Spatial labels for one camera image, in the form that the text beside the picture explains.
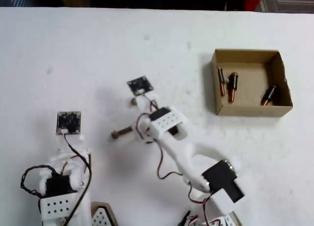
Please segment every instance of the open cardboard box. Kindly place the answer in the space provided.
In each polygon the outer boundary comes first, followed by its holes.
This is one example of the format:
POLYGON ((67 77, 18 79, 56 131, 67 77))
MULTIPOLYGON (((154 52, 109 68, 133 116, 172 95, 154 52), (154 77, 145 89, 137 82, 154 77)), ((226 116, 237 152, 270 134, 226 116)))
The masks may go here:
POLYGON ((273 50, 216 49, 211 61, 217 115, 280 117, 292 109, 290 90, 280 53, 273 50), (220 95, 217 66, 223 69, 225 96, 220 95), (227 81, 238 74, 235 100, 228 102, 227 81), (261 106, 269 86, 277 89, 272 102, 261 106))

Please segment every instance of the black wire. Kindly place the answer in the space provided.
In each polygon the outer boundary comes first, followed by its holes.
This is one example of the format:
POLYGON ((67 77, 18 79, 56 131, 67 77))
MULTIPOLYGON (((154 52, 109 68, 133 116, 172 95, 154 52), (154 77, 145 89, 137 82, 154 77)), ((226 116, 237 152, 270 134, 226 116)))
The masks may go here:
POLYGON ((25 191, 27 191, 29 194, 32 194, 34 196, 38 196, 39 198, 44 198, 43 195, 41 195, 37 190, 30 190, 28 189, 24 182, 25 182, 25 179, 26 179, 26 176, 28 174, 28 172, 30 172, 31 170, 34 170, 34 169, 42 169, 42 168, 48 168, 52 171, 52 174, 55 174, 55 175, 59 175, 55 169, 51 166, 48 166, 48 165, 39 165, 39 166, 32 166, 30 168, 28 168, 27 170, 25 170, 24 174, 22 175, 22 179, 21 179, 21 188, 24 189, 25 191))
POLYGON ((156 110, 158 110, 158 104, 155 100, 149 99, 144 93, 142 95, 150 102, 150 110, 152 111, 152 107, 154 107, 156 110))
POLYGON ((69 214, 69 217, 67 218, 67 220, 65 221, 64 225, 63 226, 67 226, 69 221, 72 219, 73 215, 75 214, 77 208, 79 207, 81 201, 83 200, 83 197, 85 196, 87 190, 88 190, 88 187, 90 185, 90 182, 92 180, 92 169, 91 169, 91 155, 88 155, 88 159, 89 159, 89 163, 86 161, 85 157, 83 157, 78 151, 76 151, 72 145, 68 142, 67 138, 66 138, 66 134, 64 134, 64 139, 65 141, 67 142, 69 148, 75 153, 77 154, 81 159, 82 161, 85 163, 85 165, 87 166, 88 170, 89 170, 89 177, 88 177, 88 182, 87 182, 87 185, 84 189, 84 191, 82 192, 82 194, 80 195, 77 203, 75 204, 73 210, 71 211, 71 213, 69 214))
POLYGON ((169 175, 171 175, 171 174, 173 174, 173 173, 175 173, 175 174, 177 174, 177 175, 179 175, 179 176, 183 176, 183 174, 178 173, 178 172, 175 172, 175 171, 172 171, 172 172, 170 172, 170 173, 167 173, 164 177, 161 177, 161 176, 160 176, 159 170, 160 170, 160 167, 161 167, 161 164, 162 164, 162 160, 163 160, 163 151, 162 151, 162 148, 161 148, 159 142, 158 142, 156 139, 154 139, 154 141, 157 143, 157 145, 158 145, 158 147, 159 147, 159 149, 160 149, 160 154, 161 154, 161 156, 160 156, 160 162, 159 162, 158 168, 157 168, 157 176, 158 176, 158 178, 159 178, 159 179, 165 179, 166 177, 168 177, 169 175))
POLYGON ((39 209, 39 212, 41 213, 41 209, 40 209, 40 199, 38 199, 38 209, 39 209))

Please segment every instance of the white tabletop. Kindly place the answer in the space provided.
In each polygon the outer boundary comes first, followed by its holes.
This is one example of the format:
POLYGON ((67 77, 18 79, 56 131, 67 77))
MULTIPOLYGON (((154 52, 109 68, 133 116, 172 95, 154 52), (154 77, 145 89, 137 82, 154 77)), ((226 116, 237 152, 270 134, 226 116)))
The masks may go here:
MULTIPOLYGON (((92 151, 91 199, 121 226, 173 226, 188 187, 157 179, 159 149, 113 129, 134 122, 127 81, 146 75, 163 104, 203 127, 242 163, 252 189, 247 225, 314 221, 314 15, 126 9, 0 8, 0 225, 41 225, 37 198, 20 189, 30 166, 60 147, 57 111, 82 111, 92 151), (213 113, 208 63, 215 48, 276 49, 294 107, 282 118, 213 113)), ((175 169, 166 156, 162 173, 175 169)), ((26 184, 38 186, 38 173, 26 184)))

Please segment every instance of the circuit board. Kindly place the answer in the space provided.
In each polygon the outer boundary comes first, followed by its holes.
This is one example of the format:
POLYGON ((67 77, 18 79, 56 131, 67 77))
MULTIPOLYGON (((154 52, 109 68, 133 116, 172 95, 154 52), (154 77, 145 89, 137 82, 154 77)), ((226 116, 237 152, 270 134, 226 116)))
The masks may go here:
POLYGON ((139 96, 143 93, 149 92, 154 90, 151 83, 148 81, 146 76, 142 76, 140 78, 137 78, 135 80, 131 80, 128 82, 128 85, 133 92, 134 96, 139 96))
POLYGON ((80 134, 81 112, 58 112, 56 134, 80 134))

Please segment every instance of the bolt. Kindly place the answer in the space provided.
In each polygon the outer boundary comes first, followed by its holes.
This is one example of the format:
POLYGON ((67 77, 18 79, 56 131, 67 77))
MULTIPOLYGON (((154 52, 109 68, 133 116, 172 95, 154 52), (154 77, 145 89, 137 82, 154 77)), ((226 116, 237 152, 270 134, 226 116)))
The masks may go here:
POLYGON ((133 97, 133 98, 131 99, 131 105, 132 105, 132 106, 137 106, 137 101, 136 101, 136 98, 135 98, 135 97, 133 97))
POLYGON ((124 134, 128 134, 129 132, 132 132, 131 126, 124 128, 124 129, 121 129, 121 130, 118 130, 118 131, 113 130, 111 132, 111 136, 113 139, 118 139, 120 136, 122 136, 124 134))

